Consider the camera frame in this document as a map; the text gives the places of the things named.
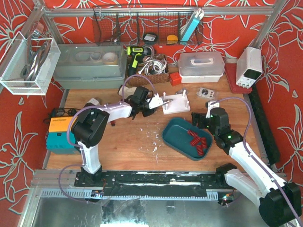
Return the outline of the bagged white control box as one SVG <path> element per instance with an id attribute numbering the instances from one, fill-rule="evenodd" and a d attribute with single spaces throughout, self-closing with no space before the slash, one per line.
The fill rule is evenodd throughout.
<path id="1" fill-rule="evenodd" d="M 218 91 L 212 90 L 212 89 L 207 89 L 204 87 L 200 87 L 197 90 L 196 95 L 201 98 L 201 99 L 206 99 L 206 100 L 216 100 L 218 96 Z"/>

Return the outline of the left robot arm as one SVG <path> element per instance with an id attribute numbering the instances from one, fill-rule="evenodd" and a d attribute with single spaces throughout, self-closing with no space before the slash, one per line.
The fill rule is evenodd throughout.
<path id="1" fill-rule="evenodd" d="M 150 116 L 162 104 L 162 98 L 145 87 L 137 87 L 132 95 L 114 104 L 99 105 L 95 99 L 91 99 L 78 111 L 77 118 L 69 129 L 75 137 L 74 147 L 79 148 L 83 162 L 76 174 L 74 185 L 77 187 L 101 185 L 102 165 L 98 155 L 98 144 L 109 122 L 129 117 L 134 119 L 138 113 L 142 113 L 143 117 Z"/>

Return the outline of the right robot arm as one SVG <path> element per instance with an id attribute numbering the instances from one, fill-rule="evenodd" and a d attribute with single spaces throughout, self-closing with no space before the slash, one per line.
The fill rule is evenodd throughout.
<path id="1" fill-rule="evenodd" d="M 210 107 L 207 113 L 192 114 L 192 124 L 207 129 L 213 135 L 216 145 L 234 159 L 246 175 L 231 164 L 217 168 L 217 173 L 231 187 L 237 189 L 257 208 L 270 227 L 279 227 L 297 221 L 301 227 L 301 190 L 295 183 L 288 183 L 274 173 L 253 152 L 237 131 L 231 129 L 225 109 Z"/>

